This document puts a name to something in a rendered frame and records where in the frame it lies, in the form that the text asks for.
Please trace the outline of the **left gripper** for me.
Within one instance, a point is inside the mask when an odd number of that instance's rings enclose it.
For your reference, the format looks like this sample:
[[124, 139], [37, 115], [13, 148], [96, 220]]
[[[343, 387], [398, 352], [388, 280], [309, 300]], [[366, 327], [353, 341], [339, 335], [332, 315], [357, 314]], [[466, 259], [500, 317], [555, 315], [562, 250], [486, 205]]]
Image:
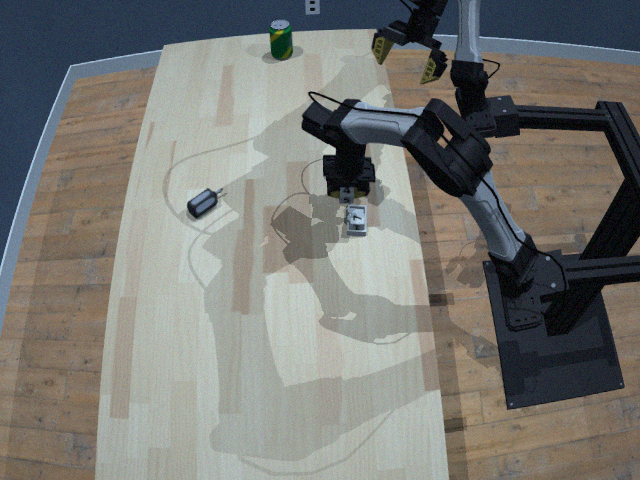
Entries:
[[[376, 181], [371, 157], [346, 161], [336, 155], [323, 155], [323, 176], [327, 181], [327, 196], [340, 199], [340, 187], [354, 187], [354, 199], [367, 196], [369, 182]], [[334, 184], [333, 184], [334, 182]]]

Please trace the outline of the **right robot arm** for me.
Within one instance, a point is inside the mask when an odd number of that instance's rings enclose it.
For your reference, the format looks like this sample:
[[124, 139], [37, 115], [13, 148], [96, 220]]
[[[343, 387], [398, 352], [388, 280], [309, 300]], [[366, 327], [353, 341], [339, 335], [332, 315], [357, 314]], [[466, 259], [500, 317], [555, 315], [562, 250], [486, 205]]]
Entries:
[[[419, 10], [434, 17], [442, 16], [448, 2], [448, 0], [409, 1], [419, 6]], [[476, 131], [495, 129], [495, 122], [485, 99], [485, 91], [482, 91], [486, 90], [489, 82], [488, 74], [484, 71], [480, 49], [480, 3], [481, 0], [457, 0], [458, 39], [450, 70], [450, 78], [454, 87], [457, 87], [456, 93], [465, 120]], [[385, 28], [383, 38], [400, 46], [409, 42], [415, 43], [419, 40], [418, 33], [427, 35], [422, 31], [423, 24], [420, 22], [421, 18], [417, 18], [416, 23], [411, 22], [410, 25], [400, 20], [394, 21]]]

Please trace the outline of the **green and yellow drink can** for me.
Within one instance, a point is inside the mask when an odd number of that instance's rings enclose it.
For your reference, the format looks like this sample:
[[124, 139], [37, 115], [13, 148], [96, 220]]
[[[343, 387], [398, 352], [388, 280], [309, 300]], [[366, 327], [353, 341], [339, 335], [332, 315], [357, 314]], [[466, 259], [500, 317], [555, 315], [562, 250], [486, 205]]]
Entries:
[[292, 28], [286, 20], [276, 20], [269, 28], [271, 54], [277, 59], [286, 59], [293, 54]]

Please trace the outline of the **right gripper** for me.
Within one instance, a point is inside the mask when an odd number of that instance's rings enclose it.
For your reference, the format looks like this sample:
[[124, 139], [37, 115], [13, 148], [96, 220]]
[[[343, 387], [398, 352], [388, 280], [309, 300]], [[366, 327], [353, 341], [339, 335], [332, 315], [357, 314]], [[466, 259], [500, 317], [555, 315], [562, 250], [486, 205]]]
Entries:
[[[428, 35], [427, 36], [422, 33], [418, 33], [419, 40], [417, 41], [417, 43], [432, 49], [420, 81], [420, 84], [426, 84], [440, 79], [441, 75], [447, 68], [447, 64], [445, 62], [448, 59], [446, 58], [447, 55], [445, 54], [445, 52], [439, 50], [442, 43], [432, 38], [440, 19], [415, 8], [413, 9], [413, 12], [415, 13], [416, 21], [418, 17], [421, 18], [421, 23], [423, 24], [422, 30], [427, 32]], [[385, 58], [387, 57], [394, 44], [393, 42], [383, 38], [384, 30], [385, 27], [383, 28], [383, 30], [379, 28], [379, 32], [376, 32], [374, 34], [371, 47], [371, 50], [378, 64], [380, 65], [383, 64]]]

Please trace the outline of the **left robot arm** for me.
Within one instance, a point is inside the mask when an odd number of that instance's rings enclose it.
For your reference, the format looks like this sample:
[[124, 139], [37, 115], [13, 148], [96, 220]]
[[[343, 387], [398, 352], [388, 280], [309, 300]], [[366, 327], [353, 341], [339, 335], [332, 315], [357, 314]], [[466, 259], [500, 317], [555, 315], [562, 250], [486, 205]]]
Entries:
[[[517, 226], [498, 193], [490, 170], [493, 166], [488, 156], [491, 148], [486, 139], [444, 101], [436, 98], [432, 98], [426, 107], [414, 109], [376, 107], [359, 99], [345, 99], [343, 104], [371, 110], [340, 105], [331, 111], [313, 102], [302, 114], [302, 130], [336, 148], [337, 154], [346, 161], [362, 158], [368, 143], [406, 148], [437, 187], [464, 203], [481, 229], [488, 255], [496, 266], [495, 272], [502, 279], [509, 325], [516, 328], [540, 322], [542, 315], [534, 263], [539, 253], [522, 245], [512, 233], [511, 228], [518, 239], [537, 250], [530, 234]], [[437, 143], [440, 135], [420, 116], [428, 119], [442, 134], [444, 124], [454, 135], [449, 142], [495, 191], [503, 213], [490, 189], [449, 144], [444, 149]], [[533, 317], [536, 319], [531, 319]]]

